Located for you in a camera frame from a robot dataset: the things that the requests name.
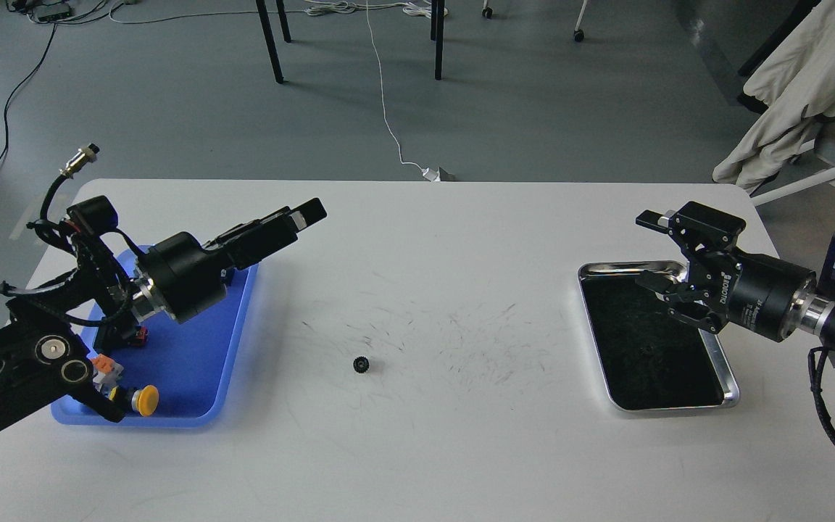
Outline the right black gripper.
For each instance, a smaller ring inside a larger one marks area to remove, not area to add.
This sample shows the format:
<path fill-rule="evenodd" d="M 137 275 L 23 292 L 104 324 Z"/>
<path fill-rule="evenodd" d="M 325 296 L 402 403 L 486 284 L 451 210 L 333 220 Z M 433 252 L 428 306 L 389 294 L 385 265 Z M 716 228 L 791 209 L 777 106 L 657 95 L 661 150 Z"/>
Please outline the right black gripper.
<path fill-rule="evenodd" d="M 714 334 L 728 321 L 773 341 L 785 340 L 801 324 L 805 302 L 815 293 L 815 271 L 739 250 L 736 240 L 746 228 L 740 217 L 687 202 L 665 214 L 645 210 L 636 224 L 669 236 L 690 265 L 715 265 L 712 291 L 659 272 L 636 275 L 635 282 L 668 307 L 670 318 Z"/>

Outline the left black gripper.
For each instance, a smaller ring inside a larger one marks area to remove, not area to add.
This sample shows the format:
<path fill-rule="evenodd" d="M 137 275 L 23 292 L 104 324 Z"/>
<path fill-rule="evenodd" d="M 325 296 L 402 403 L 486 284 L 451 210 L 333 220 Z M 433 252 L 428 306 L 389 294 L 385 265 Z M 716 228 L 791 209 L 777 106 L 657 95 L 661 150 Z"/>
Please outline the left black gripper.
<path fill-rule="evenodd" d="M 256 265 L 298 240 L 299 229 L 327 218 L 320 198 L 236 225 L 215 238 L 215 250 L 179 232 L 144 254 L 144 318 L 165 312 L 185 323 L 226 295 L 223 274 Z"/>

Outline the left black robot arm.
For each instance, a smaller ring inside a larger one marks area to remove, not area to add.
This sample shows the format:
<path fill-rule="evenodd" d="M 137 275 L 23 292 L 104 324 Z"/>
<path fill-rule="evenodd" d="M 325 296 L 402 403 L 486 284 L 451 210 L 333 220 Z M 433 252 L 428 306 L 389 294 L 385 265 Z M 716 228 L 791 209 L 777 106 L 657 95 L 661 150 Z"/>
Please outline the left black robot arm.
<path fill-rule="evenodd" d="M 33 289 L 0 282 L 9 310 L 9 323 L 0 329 L 0 432 L 65 396 L 113 423 L 129 412 L 148 413 L 153 387 L 106 390 L 106 357 L 90 357 L 73 326 L 105 329 L 133 343 L 159 312 L 185 323 L 225 298 L 226 271 L 257 265 L 327 217 L 314 198 L 235 225 L 206 244 L 186 232 L 146 250 L 129 240 L 136 261 L 127 272 L 102 240 L 120 230 L 108 198 L 86 199 L 67 208 L 59 222 L 49 219 L 57 189 L 95 162 L 97 153 L 95 144 L 79 148 L 44 195 L 39 217 L 28 224 L 46 244 L 74 257 L 73 270 Z"/>

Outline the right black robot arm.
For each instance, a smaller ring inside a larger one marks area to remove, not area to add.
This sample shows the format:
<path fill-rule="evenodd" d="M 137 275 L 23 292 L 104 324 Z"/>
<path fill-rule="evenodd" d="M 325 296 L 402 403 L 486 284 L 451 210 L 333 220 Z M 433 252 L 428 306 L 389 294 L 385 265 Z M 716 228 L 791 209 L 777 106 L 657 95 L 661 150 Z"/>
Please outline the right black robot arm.
<path fill-rule="evenodd" d="M 736 242 L 746 228 L 740 217 L 699 202 L 676 211 L 645 210 L 639 227 L 671 238 L 687 261 L 679 280 L 644 271 L 637 283 L 652 291 L 679 323 L 709 333 L 735 324 L 771 341 L 795 331 L 818 337 L 807 355 L 816 415 L 835 446 L 835 427 L 822 396 L 828 355 L 835 352 L 835 234 L 818 275 L 767 254 L 745 252 Z"/>

